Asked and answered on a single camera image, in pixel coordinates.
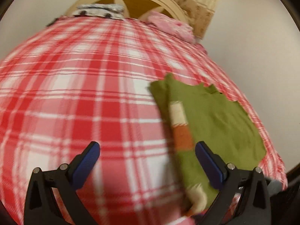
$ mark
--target wall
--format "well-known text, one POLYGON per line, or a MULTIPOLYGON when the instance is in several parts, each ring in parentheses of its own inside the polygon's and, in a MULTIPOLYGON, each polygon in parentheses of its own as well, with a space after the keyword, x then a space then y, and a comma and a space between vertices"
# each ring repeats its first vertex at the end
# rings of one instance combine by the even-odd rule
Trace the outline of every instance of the wall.
POLYGON ((300 32, 288 11, 280 0, 222 0, 206 35, 202 44, 293 168, 300 162, 300 32))
POLYGON ((76 0, 14 0, 0 22, 0 59, 64 12, 76 0))

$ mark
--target headboard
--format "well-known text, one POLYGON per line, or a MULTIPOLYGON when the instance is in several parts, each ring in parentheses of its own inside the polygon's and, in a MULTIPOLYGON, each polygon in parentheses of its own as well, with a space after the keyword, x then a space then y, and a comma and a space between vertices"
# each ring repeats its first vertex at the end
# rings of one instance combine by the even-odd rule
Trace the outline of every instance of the headboard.
POLYGON ((80 4, 117 3, 124 6, 126 18, 145 21, 151 10, 163 13, 171 18, 187 23, 187 17, 174 0, 77 0, 65 13, 70 16, 80 4))

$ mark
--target plaid bedsheet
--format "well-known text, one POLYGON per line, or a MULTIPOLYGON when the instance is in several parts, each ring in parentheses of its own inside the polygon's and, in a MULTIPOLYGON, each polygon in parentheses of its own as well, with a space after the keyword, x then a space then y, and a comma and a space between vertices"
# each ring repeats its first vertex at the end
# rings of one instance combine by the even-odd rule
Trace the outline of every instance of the plaid bedsheet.
POLYGON ((15 221, 23 224, 32 170, 69 163, 94 140, 100 159, 78 194, 98 224, 192 224, 180 218, 171 133, 147 89, 167 72, 238 101, 264 140, 259 166, 287 185, 257 114, 203 48, 137 20, 68 18, 0 63, 0 199, 15 221))

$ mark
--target red and white plaid fabric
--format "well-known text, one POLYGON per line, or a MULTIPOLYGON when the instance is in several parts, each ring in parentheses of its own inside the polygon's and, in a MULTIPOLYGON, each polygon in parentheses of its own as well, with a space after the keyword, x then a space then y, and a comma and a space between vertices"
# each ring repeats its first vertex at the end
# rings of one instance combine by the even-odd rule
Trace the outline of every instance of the red and white plaid fabric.
POLYGON ((68 18, 0 63, 0 199, 15 221, 32 170, 69 163, 94 140, 101 155, 78 194, 99 225, 192 224, 180 218, 171 134, 147 89, 167 72, 238 101, 264 140, 259 166, 287 185, 256 112, 201 47, 137 20, 68 18))

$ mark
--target metal screw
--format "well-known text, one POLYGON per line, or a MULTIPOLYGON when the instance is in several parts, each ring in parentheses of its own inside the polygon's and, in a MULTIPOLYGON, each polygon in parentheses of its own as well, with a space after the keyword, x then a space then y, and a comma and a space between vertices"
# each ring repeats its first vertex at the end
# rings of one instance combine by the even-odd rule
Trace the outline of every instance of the metal screw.
POLYGON ((36 167, 34 170, 33 170, 33 173, 38 173, 40 171, 40 168, 39 167, 36 167))
POLYGON ((261 173, 261 172, 262 172, 262 169, 261 169, 260 167, 257 166, 257 167, 255 168, 255 171, 258 172, 258 173, 261 173))
POLYGON ((228 167, 230 170, 233 170, 233 169, 236 168, 235 165, 234 165, 233 163, 228 163, 228 164, 227 164, 227 167, 228 167))
POLYGON ((61 170, 66 170, 67 168, 68 168, 68 164, 66 164, 66 163, 59 166, 59 169, 61 169, 61 170))

